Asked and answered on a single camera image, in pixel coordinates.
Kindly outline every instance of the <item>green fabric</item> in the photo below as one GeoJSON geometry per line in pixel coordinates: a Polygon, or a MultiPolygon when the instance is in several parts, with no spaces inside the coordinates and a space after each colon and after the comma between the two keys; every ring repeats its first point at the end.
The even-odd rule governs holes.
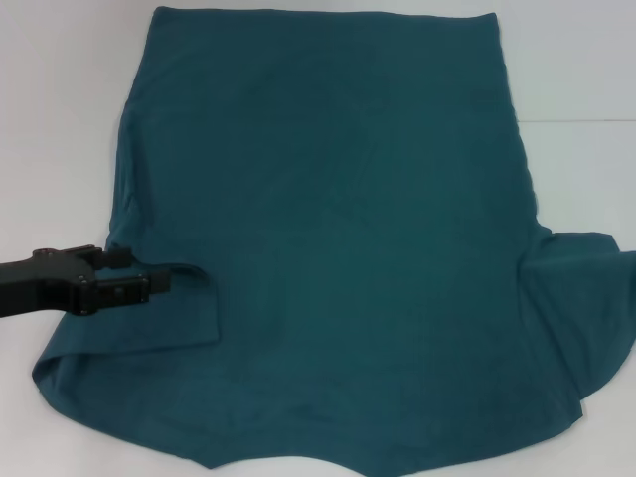
{"type": "Polygon", "coordinates": [[[636,255],[537,223],[494,15],[160,8],[114,196],[108,246],[174,264],[174,291],[66,316],[34,379],[209,467],[514,451],[634,341],[636,255]]]}

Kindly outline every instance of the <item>white surface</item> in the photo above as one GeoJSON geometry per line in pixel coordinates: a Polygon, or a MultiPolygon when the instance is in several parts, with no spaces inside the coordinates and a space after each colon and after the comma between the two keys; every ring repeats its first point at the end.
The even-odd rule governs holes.
{"type": "MultiPolygon", "coordinates": [[[[102,244],[118,114],[155,0],[0,0],[0,261],[42,246],[102,244]]],[[[540,217],[636,249],[636,2],[633,0],[171,1],[172,6],[500,15],[540,217]]],[[[302,458],[208,471],[101,435],[48,408],[31,382],[58,313],[0,320],[0,475],[338,477],[302,458]]],[[[636,359],[585,401],[562,436],[430,477],[636,475],[636,359]]]]}

